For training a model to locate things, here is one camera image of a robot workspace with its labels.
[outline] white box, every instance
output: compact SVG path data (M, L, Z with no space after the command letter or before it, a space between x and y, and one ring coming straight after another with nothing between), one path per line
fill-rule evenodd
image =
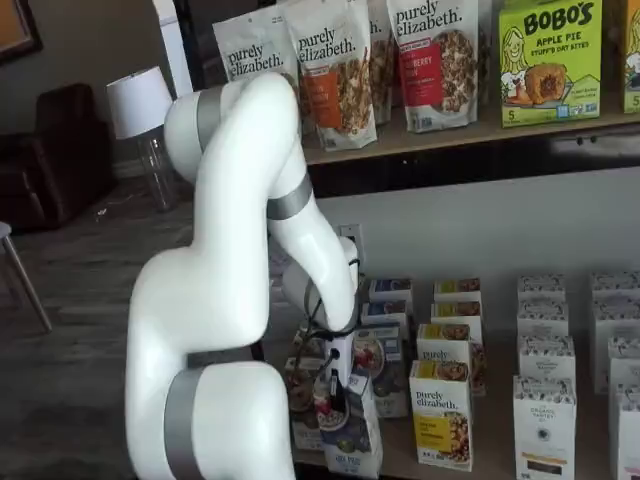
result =
M612 418L609 420L609 467L611 469L611 476L615 479L623 478L628 480L628 476L625 476L625 472L619 472L618 465L618 445L620 436L620 406L625 400L637 401L640 400L640 386L638 385L617 385L612 398L613 405L610 406L612 410Z
M566 302L532 299L518 302L518 335L569 335L569 306Z
M640 339L611 337L608 351L609 426L611 427L618 410L616 392L625 385L640 385Z
M331 408L329 384L317 381L314 401L327 467L331 472L378 478L382 438L371 378L353 373L345 389L346 412Z
M520 376L570 379L576 391L576 351L571 337L520 337Z
M388 302L371 302L362 306L360 320L362 325L388 325L393 323L400 327L403 340L409 340L408 307L405 300Z
M573 480L576 396L569 380L513 379L516 478Z
M470 472L473 419L467 366L417 360L409 385L418 462Z
M353 366L371 376L378 417L402 418L409 414L409 385L399 327L358 328L353 336Z
M590 280L594 299L620 295L640 299L640 271L592 273Z
M295 363L295 358L289 358L284 368L293 442L300 450L321 452L322 436L313 406L313 378L325 361L301 358L297 370Z
M482 303L480 279L438 280L433 284L433 301L436 303Z
M566 302L564 275L522 275L518 278L518 301L547 298Z
M431 305L431 323L469 325L471 338L473 394L484 396L486 389L487 356L483 343L482 306L480 302L434 303Z
M609 393L608 342L611 337L640 336L640 301L629 297L609 297L592 302L591 372L594 391Z
M422 324L416 338L418 360L461 362L471 372L469 335L469 325Z
M390 278L371 280L369 285L370 302L407 302L407 313L413 314L413 290L408 278Z
M620 402L620 425L617 436L616 480L637 480L640 478L640 400L624 398Z

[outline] chair leg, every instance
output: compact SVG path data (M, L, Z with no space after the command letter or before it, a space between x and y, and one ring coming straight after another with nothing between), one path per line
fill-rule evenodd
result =
M18 252L16 252L16 249L13 246L13 242L8 236L2 239L2 246L4 247L8 260L10 261L11 265L18 275L18 279L24 287L27 297L29 297L29 301L31 302L33 309L36 311L36 314L40 319L40 323L42 323L42 327L44 328L45 333L50 333L52 327L49 316L42 306L42 303L40 303L40 298L38 297L35 288L33 288L31 280L29 280L29 277L27 276L27 272L24 269L22 262L20 261L20 257L18 257Z

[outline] cereal box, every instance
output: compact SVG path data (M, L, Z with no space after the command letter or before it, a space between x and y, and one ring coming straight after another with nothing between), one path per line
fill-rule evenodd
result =
M640 401L640 386L638 385L618 385L616 387L615 396L613 398L613 418L609 424L609 461L611 468L611 476L616 480L634 480L633 475L640 474L640 458L637 453L629 455L629 450L637 452L637 434L633 438L632 448L622 445L620 448L620 433L627 430L625 425L620 425L621 411L631 403Z
M362 307L361 321L363 325L395 324L400 327L403 340L409 339L409 320L407 319L407 302L371 302Z
M617 413L616 391L625 385L640 384L640 339L609 339L609 426Z
M640 299L640 272L593 273L591 295L594 299L612 296Z
M564 275L523 275L518 278L518 301L541 298L565 302Z
M596 393L607 394L611 337L640 336L640 301L610 297L592 302L591 370Z
M623 0L622 59L624 111L640 112L640 1Z
M519 302L518 335L569 335L569 306L547 299Z
M370 302L389 302L404 300L407 302L407 313L413 313L413 295L411 280L395 278L386 280L371 280L369 286Z
M416 344L419 360L460 362L471 371L469 325L420 325Z
M353 337L354 369L369 373L378 417L406 417L408 385L402 356L400 328L360 328Z
M520 337L522 377L570 379L576 389L576 351L571 337Z
M502 126L600 115L602 0L511 2L500 12Z
M480 279L465 278L434 282L433 301L436 303L481 302Z
M409 384L418 462L470 472L473 422L467 365L414 361Z
M313 379L324 360L301 358L287 360L284 369L285 385L289 397L289 417L295 446L300 450L322 451L322 437L313 407Z
M468 325L471 338L473 394L486 395L487 357L482 338L480 302L434 303L431 305L431 323Z
M616 480L636 480L640 478L640 399L622 398L618 410L617 455L615 465Z
M513 379L518 480L573 480L575 392L569 380Z
M382 466L382 439L373 400L371 378L353 373L340 408L332 403L329 384L318 379L314 402L324 456L331 472L378 478Z

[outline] granola bag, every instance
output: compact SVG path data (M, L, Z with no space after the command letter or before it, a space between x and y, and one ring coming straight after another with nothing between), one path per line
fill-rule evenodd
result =
M391 120L393 57L396 42L391 31L386 0L369 0L371 25L371 96L376 125Z
M277 72L299 97L298 60L280 5L214 23L213 33L230 82Z
M478 0L387 0L400 49L407 129L477 119Z
M325 150L375 141L366 0L300 0L282 7Z

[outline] product label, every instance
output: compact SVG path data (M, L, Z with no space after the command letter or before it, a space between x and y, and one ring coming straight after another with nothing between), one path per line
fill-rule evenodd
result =
M451 432L448 418L414 415L413 426L419 448L451 453Z

